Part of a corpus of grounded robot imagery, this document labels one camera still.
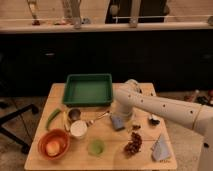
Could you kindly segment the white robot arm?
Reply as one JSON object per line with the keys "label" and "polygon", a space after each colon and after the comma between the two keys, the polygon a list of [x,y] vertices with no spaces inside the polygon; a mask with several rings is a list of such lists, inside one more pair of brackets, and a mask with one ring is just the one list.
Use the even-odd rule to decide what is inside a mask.
{"label": "white robot arm", "polygon": [[204,139],[197,171],[213,171],[213,107],[144,95],[135,80],[128,80],[116,88],[114,98],[118,103],[117,111],[123,115],[131,114],[135,107],[202,135]]}

